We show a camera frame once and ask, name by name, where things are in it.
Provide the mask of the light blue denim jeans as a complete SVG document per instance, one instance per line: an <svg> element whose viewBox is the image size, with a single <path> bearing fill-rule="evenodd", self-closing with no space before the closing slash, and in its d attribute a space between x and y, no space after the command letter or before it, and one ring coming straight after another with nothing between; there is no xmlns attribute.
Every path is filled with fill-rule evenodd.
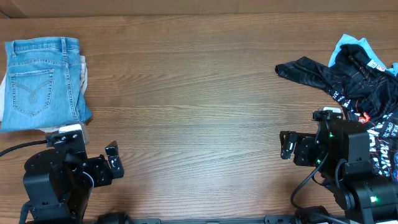
<svg viewBox="0 0 398 224"><path fill-rule="evenodd" d="M7 54L1 132L84 123L92 113L81 90L80 42L39 37L5 43Z"/></svg>

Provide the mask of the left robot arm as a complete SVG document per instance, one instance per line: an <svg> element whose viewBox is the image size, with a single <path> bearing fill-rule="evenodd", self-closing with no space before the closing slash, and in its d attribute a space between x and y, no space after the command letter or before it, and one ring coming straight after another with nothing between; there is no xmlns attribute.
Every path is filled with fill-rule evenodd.
<svg viewBox="0 0 398 224"><path fill-rule="evenodd" d="M96 187L124 176L118 144L105 147L106 155L88 158L85 146L77 152L64 146L35 154L24 165L23 184L29 201L19 223L83 223L88 200Z"/></svg>

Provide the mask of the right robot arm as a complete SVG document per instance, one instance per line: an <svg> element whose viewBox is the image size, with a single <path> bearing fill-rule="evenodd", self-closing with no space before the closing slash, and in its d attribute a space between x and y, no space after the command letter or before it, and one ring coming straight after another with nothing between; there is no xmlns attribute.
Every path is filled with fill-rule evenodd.
<svg viewBox="0 0 398 224"><path fill-rule="evenodd" d="M326 119L315 134L282 131L279 137L281 158L313 167L308 179L320 173L346 219L357 223L397 219L397 186L374 170L369 134L362 123Z"/></svg>

